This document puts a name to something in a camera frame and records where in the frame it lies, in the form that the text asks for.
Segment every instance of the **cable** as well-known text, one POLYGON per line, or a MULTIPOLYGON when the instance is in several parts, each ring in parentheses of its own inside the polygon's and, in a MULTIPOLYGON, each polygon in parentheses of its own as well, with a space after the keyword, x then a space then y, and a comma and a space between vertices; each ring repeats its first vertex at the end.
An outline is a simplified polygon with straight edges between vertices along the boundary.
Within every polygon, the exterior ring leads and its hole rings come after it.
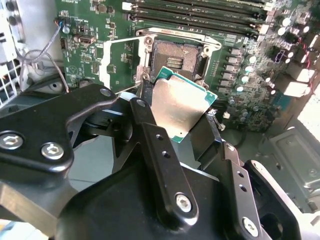
POLYGON ((51 45, 54 43, 57 35, 59 34, 61 29, 61 26, 59 25, 57 30, 55 31, 55 33, 53 34, 52 38, 50 39, 50 41, 45 45, 45 47, 43 48, 43 50, 40 51, 40 54, 38 56, 36 56, 35 58, 27 58, 27 56, 32 52, 32 51, 28 51, 24 56, 22 56, 19 51, 17 52, 19 58, 21 58, 23 61, 25 61, 27 64, 30 63, 37 63, 43 56, 44 54, 48 51, 48 49, 51 47, 51 45))
POLYGON ((21 70, 20 70, 20 76, 19 76, 19 84, 20 86, 22 86, 22 81, 23 81, 23 76, 24 76, 24 71, 25 71, 25 64, 34 64, 37 63, 44 55, 46 55, 50 61, 52 62, 53 66, 56 68, 57 72, 59 73, 61 80, 63 82, 63 85, 65 87, 65 91, 67 93, 69 93, 69 87, 67 84, 67 81, 65 79, 65 76, 63 75, 61 69, 59 68, 59 66, 57 65, 57 63, 54 61, 54 59, 51 57, 50 54, 47 53, 48 49, 51 47, 51 45, 53 44, 53 42, 55 41, 57 35, 60 32, 60 29, 62 27, 61 24, 57 24, 55 22, 55 24, 58 26, 57 30, 55 31, 55 33, 53 34, 52 38, 50 39, 50 41, 45 45, 45 47, 43 48, 43 50, 30 50, 28 51, 24 56, 22 54, 20 54, 20 52, 17 50, 17 48, 15 49, 18 59, 20 59, 20 61, 22 61, 21 63, 21 70), (40 52, 40 54, 34 58, 27 58, 28 55, 30 55, 31 53, 37 53, 40 52))
POLYGON ((245 143, 246 139, 247 139, 247 129, 245 128, 245 129, 243 129, 243 131, 242 131, 242 135, 241 135, 241 139, 240 139, 239 143, 236 144, 236 145, 234 145, 234 147, 235 147, 236 149, 241 148, 242 145, 245 143))
MULTIPOLYGON (((41 50, 31 50, 31 51, 29 51, 28 53, 36 53, 36 52, 41 52, 41 50)), ((69 93, 69 86, 68 86, 68 83, 67 83, 67 81, 66 81, 66 79, 65 79, 65 76, 64 76, 64 74, 62 73, 62 71, 61 71, 61 69, 59 68, 59 66, 57 65, 57 63, 54 61, 54 59, 51 57, 51 55, 49 54, 49 53, 45 53, 45 55, 50 59, 50 61, 52 62, 52 64, 53 64, 53 66, 55 67, 55 69, 57 70, 57 72, 58 72, 58 74, 59 74, 59 76, 60 76, 60 78, 61 78, 61 81, 62 81, 62 83, 63 83, 63 85, 64 85, 64 88, 65 88, 65 91, 67 92, 67 93, 69 93)), ((22 65, 21 65, 21 73, 20 73, 20 76, 19 76, 19 81, 20 81, 20 84, 22 83, 22 80, 23 80, 23 71, 24 71, 24 68, 25 68, 25 64, 24 64, 24 62, 22 62, 22 65)))

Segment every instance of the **ram slot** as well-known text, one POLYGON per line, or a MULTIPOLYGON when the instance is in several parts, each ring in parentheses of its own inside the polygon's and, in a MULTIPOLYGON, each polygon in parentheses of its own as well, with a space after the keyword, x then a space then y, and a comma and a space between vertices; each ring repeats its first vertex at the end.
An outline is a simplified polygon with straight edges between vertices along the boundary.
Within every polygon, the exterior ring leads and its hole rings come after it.
POLYGON ((172 13, 172 14, 184 14, 190 17, 200 17, 203 19, 217 20, 217 21, 223 21, 227 23, 241 24, 245 26, 249 26, 250 24, 257 22, 253 18, 230 14, 225 11, 211 10, 211 9, 205 9, 205 8, 200 9, 200 8, 189 7, 189 6, 186 6, 185 9, 183 9, 181 5, 160 6, 160 5, 150 5, 147 3, 139 3, 137 4, 137 7, 135 8, 135 10, 141 11, 141 12, 148 12, 148 10, 155 10, 155 11, 163 11, 163 12, 172 13))
POLYGON ((226 26, 223 24, 217 24, 217 25, 209 25, 194 21, 186 21, 181 20, 177 18, 167 18, 164 16, 155 16, 152 14, 145 14, 145 13, 135 13, 131 16, 131 19, 136 21, 155 21, 155 22, 161 22, 161 23, 168 23, 168 24, 174 24, 178 27, 192 27, 192 28, 198 28, 199 30, 205 30, 209 32, 216 31, 221 33, 227 33, 227 34, 237 34, 242 35, 245 37, 255 37, 257 35, 256 32, 244 30, 244 29, 235 29, 235 28, 228 28, 226 29, 226 26))
POLYGON ((202 8, 208 8, 208 9, 216 9, 231 13, 238 13, 247 15, 248 17, 251 17, 253 13, 258 12, 260 9, 257 9, 256 7, 251 7, 243 4, 236 4, 233 2, 203 2, 203 1, 195 1, 195 0, 161 0, 162 2, 170 2, 175 4, 187 4, 193 7, 202 7, 202 8))
POLYGON ((211 19, 206 19, 203 17, 194 17, 194 16, 187 16, 183 14, 171 14, 169 12, 158 12, 154 10, 148 10, 148 11, 141 11, 143 14, 147 14, 149 16, 159 16, 159 17, 165 17, 168 19, 171 19, 172 21, 175 20, 181 20, 185 21, 188 23, 192 24, 198 24, 198 27, 201 26, 209 26, 212 28, 227 28, 227 29, 232 29, 236 31, 243 31, 247 32, 250 31, 250 26, 249 25, 241 25, 241 24, 236 24, 236 23, 229 23, 221 20, 211 20, 211 19))

